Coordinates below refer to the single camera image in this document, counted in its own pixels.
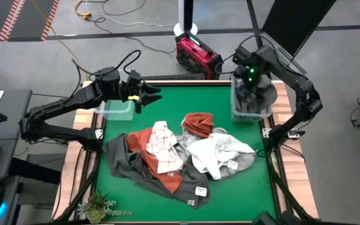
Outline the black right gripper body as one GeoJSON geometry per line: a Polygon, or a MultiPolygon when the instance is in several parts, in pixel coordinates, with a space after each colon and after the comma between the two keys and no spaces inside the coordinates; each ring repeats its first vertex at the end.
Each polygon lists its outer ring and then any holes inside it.
{"type": "Polygon", "coordinates": [[[239,46],[235,50],[232,62],[237,65],[234,76],[242,80],[246,89],[250,90],[259,84],[264,63],[257,54],[239,46]]]}

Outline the grey checked towel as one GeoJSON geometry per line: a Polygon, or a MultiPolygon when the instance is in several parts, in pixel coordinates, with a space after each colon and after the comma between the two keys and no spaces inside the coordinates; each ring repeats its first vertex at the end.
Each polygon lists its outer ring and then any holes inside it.
{"type": "Polygon", "coordinates": [[[239,113],[260,113],[271,106],[278,94],[272,81],[263,75],[257,86],[248,89],[242,79],[234,79],[235,108],[239,113]]]}

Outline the large orange towel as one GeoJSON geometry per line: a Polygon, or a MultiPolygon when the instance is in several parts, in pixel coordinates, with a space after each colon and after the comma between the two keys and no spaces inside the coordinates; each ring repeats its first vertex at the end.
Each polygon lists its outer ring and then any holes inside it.
{"type": "Polygon", "coordinates": [[[180,186],[183,178],[181,175],[168,175],[167,173],[158,173],[158,159],[156,156],[148,153],[146,145],[152,133],[151,128],[144,129],[138,132],[129,133],[126,140],[129,150],[135,153],[141,153],[142,160],[147,166],[147,170],[152,174],[153,178],[160,180],[161,184],[173,194],[180,186]]]}

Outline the white red-checked towel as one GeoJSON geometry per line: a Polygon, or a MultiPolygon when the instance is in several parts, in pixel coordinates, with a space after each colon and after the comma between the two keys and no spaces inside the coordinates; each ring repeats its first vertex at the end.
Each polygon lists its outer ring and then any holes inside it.
{"type": "Polygon", "coordinates": [[[146,144],[146,151],[157,160],[157,173],[167,173],[170,176],[180,170],[183,160],[178,156],[175,149],[177,139],[173,132],[168,129],[166,121],[157,121],[152,127],[152,133],[146,144]]]}

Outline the small orange towel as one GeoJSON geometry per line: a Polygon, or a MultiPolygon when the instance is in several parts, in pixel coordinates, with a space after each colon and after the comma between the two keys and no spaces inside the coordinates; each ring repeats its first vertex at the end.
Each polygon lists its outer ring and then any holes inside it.
{"type": "Polygon", "coordinates": [[[211,113],[206,112],[189,113],[186,114],[182,126],[191,134],[204,139],[211,134],[214,128],[214,117],[211,113]]]}

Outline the white fine waffle towel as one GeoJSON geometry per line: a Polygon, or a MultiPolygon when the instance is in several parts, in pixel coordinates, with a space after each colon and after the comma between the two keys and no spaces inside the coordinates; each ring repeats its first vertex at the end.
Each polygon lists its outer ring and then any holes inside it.
{"type": "Polygon", "coordinates": [[[199,141],[201,138],[186,128],[182,127],[182,133],[176,134],[177,143],[175,144],[175,150],[179,158],[184,162],[193,165],[192,154],[187,150],[187,147],[195,141],[199,141]]]}

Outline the dark grey plain towel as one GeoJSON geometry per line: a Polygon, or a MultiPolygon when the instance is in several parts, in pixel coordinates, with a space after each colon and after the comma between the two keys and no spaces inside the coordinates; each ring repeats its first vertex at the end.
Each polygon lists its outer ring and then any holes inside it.
{"type": "Polygon", "coordinates": [[[148,169],[140,152],[132,152],[127,144],[127,134],[122,133],[109,140],[103,147],[104,158],[112,176],[129,178],[138,186],[169,199],[178,199],[191,204],[194,209],[209,202],[208,177],[193,165],[191,157],[186,159],[180,170],[182,181],[174,193],[148,169]]]}

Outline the plain white towel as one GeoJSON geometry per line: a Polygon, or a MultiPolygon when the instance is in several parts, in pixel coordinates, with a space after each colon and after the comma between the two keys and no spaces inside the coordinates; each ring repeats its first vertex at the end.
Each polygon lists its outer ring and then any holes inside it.
{"type": "Polygon", "coordinates": [[[250,168],[255,150],[234,136],[212,133],[205,139],[186,145],[193,166],[200,173],[208,173],[213,180],[228,178],[250,168]]]}

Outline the light grey coarse waffle towel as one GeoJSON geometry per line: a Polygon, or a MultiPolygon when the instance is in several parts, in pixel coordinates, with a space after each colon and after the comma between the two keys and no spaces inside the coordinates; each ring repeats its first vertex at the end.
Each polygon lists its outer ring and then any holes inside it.
{"type": "Polygon", "coordinates": [[[220,180],[248,169],[255,161],[256,152],[248,144],[241,142],[221,127],[214,128],[209,135],[214,143],[214,180],[220,180]]]}

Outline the red power station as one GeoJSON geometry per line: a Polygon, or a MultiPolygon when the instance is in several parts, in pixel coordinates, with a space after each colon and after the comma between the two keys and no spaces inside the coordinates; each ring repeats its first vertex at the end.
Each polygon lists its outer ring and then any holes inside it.
{"type": "Polygon", "coordinates": [[[176,59],[190,73],[204,74],[205,79],[217,80],[222,72],[218,64],[221,55],[212,50],[195,35],[186,31],[175,37],[176,59]]]}

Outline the black standing panel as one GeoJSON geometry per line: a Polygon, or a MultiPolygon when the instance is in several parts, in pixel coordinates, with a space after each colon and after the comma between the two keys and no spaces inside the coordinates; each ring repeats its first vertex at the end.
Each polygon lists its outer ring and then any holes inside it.
{"type": "Polygon", "coordinates": [[[295,56],[335,2],[336,0],[274,0],[262,32],[295,56]]]}

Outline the white pole stand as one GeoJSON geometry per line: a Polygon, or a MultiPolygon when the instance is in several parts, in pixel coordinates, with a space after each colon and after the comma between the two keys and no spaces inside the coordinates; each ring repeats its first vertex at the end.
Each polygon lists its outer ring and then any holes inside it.
{"type": "Polygon", "coordinates": [[[175,36],[189,31],[191,34],[198,33],[198,27],[193,23],[194,0],[178,0],[178,23],[174,26],[175,36]]]}

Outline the green succulent plant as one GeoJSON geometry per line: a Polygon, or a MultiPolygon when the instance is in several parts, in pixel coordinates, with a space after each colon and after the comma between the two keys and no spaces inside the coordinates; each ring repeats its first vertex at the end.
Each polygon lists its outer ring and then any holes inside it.
{"type": "Polygon", "coordinates": [[[130,210],[116,209],[117,202],[108,199],[109,193],[103,194],[97,190],[90,195],[86,204],[77,205],[77,215],[85,216],[91,224],[100,223],[106,216],[130,216],[133,212],[130,210]]]}

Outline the grey desk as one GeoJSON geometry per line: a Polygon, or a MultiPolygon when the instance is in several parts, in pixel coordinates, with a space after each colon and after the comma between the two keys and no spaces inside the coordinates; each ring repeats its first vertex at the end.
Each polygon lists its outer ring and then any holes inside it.
{"type": "Polygon", "coordinates": [[[0,113],[7,121],[0,122],[0,179],[5,186],[4,200],[0,210],[0,225],[7,225],[14,210],[19,177],[8,174],[19,138],[19,120],[27,111],[32,91],[30,89],[4,91],[0,100],[0,113]]]}

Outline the black frame strut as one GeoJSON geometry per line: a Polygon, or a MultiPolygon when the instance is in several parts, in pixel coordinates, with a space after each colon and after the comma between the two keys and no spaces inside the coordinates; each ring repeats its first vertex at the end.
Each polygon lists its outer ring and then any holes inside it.
{"type": "Polygon", "coordinates": [[[282,181],[279,174],[276,172],[273,162],[271,161],[271,154],[273,151],[273,147],[266,146],[264,148],[265,157],[269,159],[267,166],[269,171],[269,176],[274,179],[274,182],[279,186],[280,190],[284,194],[286,200],[290,203],[293,210],[297,213],[300,219],[302,220],[314,220],[312,216],[310,216],[305,209],[298,203],[296,198],[292,195],[286,183],[282,181]]]}
{"type": "Polygon", "coordinates": [[[66,154],[51,216],[54,223],[76,218],[78,204],[83,203],[93,192],[100,159],[101,151],[77,149],[66,154]]]}

